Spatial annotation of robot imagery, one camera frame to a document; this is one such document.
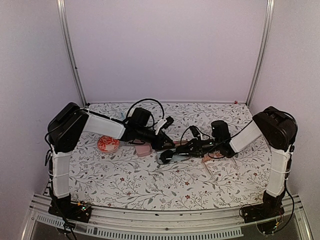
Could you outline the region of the light blue cleaning cloth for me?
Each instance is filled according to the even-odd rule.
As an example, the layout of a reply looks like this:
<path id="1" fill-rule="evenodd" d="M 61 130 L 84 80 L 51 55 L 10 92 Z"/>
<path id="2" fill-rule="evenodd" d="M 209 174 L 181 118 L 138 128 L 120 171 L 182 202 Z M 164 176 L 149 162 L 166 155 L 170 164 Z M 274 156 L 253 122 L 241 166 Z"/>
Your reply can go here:
<path id="1" fill-rule="evenodd" d="M 172 162 L 173 163 L 178 163 L 178 162 L 182 162 L 188 159 L 188 156 L 183 156 L 183 155 L 173 155 L 172 156 Z"/>

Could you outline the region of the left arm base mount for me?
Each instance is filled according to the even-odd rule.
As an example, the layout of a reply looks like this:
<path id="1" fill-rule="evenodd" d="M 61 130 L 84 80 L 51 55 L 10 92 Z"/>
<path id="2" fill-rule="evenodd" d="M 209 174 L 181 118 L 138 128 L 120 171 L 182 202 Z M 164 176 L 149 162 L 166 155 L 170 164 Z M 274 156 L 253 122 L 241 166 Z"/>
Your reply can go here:
<path id="1" fill-rule="evenodd" d="M 63 198 L 52 196 L 48 213 L 67 220 L 88 223 L 92 214 L 91 207 L 90 202 L 72 202 L 70 195 Z"/>

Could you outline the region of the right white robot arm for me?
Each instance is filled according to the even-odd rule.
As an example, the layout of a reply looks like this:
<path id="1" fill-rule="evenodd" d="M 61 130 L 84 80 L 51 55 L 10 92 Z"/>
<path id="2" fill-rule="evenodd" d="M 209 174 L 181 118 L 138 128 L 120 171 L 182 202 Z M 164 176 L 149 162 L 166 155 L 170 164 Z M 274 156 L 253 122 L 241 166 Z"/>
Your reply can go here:
<path id="1" fill-rule="evenodd" d="M 294 117 L 275 107 L 255 114 L 235 135 L 226 122 L 211 123 L 212 138 L 198 136 L 177 148 L 178 155 L 202 157 L 212 175 L 192 200 L 216 207 L 264 202 L 258 213 L 269 218 L 286 194 L 298 132 Z"/>

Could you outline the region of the pink glasses case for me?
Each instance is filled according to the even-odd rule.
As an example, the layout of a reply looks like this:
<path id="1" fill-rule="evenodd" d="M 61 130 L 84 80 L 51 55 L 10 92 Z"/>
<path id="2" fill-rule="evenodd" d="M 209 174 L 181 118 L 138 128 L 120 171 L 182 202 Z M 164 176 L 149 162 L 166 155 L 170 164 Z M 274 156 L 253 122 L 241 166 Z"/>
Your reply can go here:
<path id="1" fill-rule="evenodd" d="M 135 152 L 139 158 L 143 158 L 149 156 L 152 153 L 152 147 L 149 144 L 136 145 Z"/>

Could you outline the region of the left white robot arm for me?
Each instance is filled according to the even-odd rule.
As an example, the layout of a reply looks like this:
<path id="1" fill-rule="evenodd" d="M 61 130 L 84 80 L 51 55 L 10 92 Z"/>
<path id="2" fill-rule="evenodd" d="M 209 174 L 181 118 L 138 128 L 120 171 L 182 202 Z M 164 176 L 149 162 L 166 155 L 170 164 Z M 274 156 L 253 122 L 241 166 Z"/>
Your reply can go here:
<path id="1" fill-rule="evenodd" d="M 52 197 L 58 199 L 54 207 L 63 217 L 70 217 L 75 211 L 66 198 L 70 196 L 70 160 L 81 140 L 95 135 L 125 143 L 147 143 L 155 151 L 173 148 L 174 141 L 164 131 L 174 122 L 173 118 L 163 116 L 148 126 L 150 118 L 151 112 L 141 107 L 130 109 L 120 120 L 69 102 L 50 121 L 45 138 L 51 152 L 51 191 Z"/>

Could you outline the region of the black frame glasses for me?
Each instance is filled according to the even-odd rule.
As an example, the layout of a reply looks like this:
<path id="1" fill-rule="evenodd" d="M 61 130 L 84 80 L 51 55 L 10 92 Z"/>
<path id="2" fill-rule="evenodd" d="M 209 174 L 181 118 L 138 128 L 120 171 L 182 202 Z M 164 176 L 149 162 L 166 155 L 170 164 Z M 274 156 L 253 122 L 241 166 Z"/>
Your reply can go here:
<path id="1" fill-rule="evenodd" d="M 160 154 L 159 160 L 163 165 L 172 164 L 173 155 L 175 151 L 168 149 Z"/>

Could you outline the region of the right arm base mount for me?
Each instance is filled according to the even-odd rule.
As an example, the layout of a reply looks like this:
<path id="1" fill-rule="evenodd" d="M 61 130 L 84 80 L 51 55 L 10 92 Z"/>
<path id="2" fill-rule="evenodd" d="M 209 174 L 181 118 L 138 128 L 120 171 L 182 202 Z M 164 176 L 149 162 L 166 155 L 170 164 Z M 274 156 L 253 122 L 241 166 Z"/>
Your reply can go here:
<path id="1" fill-rule="evenodd" d="M 283 215 L 285 213 L 282 205 L 283 197 L 283 194 L 274 197 L 264 192 L 262 203 L 242 206 L 239 210 L 239 215 L 244 219 L 245 223 L 266 220 Z"/>

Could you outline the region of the brown plaid glasses case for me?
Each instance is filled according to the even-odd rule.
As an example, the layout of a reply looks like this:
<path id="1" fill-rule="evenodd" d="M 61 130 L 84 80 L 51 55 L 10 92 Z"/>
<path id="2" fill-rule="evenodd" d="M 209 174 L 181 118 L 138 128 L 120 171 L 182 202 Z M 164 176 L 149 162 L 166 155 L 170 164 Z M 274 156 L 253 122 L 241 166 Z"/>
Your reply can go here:
<path id="1" fill-rule="evenodd" d="M 182 142 L 175 141 L 175 148 L 157 151 L 155 157 L 156 162 L 159 165 L 170 165 L 189 160 L 191 158 L 189 155 L 176 154 L 176 148 L 185 145 L 187 142 L 187 140 L 183 140 Z"/>

